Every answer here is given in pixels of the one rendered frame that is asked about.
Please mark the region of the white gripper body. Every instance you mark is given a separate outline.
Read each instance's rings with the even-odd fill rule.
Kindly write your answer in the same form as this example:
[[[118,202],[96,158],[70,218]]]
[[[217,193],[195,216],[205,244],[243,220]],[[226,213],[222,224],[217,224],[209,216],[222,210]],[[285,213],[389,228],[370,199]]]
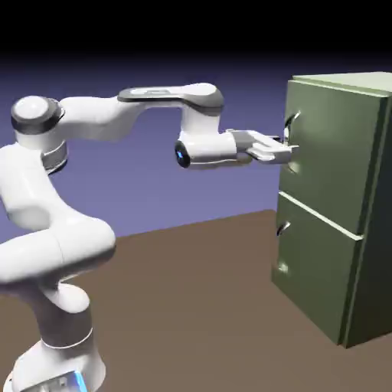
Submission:
[[[254,159],[270,165],[287,164],[291,160],[291,148],[270,136],[256,131],[247,131],[251,137],[247,153]]]

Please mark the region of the long curved metal handle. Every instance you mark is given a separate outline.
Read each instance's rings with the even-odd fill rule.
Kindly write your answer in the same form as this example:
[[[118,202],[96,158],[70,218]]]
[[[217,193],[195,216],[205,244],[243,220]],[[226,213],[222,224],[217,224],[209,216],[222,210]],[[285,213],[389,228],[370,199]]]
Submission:
[[[290,144],[290,135],[292,132],[292,125],[295,122],[295,120],[299,117],[300,112],[293,113],[291,114],[285,121],[285,126],[283,130],[283,145],[286,145],[288,147],[291,146]],[[294,174],[298,173],[298,165],[295,161],[295,153],[291,153],[291,159],[289,163],[287,164],[287,168]]]

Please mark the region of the large green cabinet door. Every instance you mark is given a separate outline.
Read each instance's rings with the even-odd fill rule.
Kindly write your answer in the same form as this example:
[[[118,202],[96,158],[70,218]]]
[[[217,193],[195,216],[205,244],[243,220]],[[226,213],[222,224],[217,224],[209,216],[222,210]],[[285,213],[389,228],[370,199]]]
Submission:
[[[362,234],[389,93],[290,80],[286,117],[300,112],[290,144],[298,173],[287,165],[279,188],[353,234]]]

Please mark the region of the green painted cabinet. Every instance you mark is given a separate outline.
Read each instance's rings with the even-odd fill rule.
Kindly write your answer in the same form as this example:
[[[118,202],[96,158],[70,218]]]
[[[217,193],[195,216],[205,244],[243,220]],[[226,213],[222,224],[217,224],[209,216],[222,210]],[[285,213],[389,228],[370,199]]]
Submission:
[[[392,332],[392,73],[294,76],[273,283],[335,344]]]

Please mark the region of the small green cabinet door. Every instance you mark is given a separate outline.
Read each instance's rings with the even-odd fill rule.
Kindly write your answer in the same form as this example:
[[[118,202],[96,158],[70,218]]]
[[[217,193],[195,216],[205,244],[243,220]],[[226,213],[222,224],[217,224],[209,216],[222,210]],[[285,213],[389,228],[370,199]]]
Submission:
[[[340,344],[345,330],[351,295],[352,267],[364,239],[317,213],[281,191],[276,211],[276,229],[290,226],[278,240],[277,261],[287,273],[272,268],[272,281],[334,343]]]

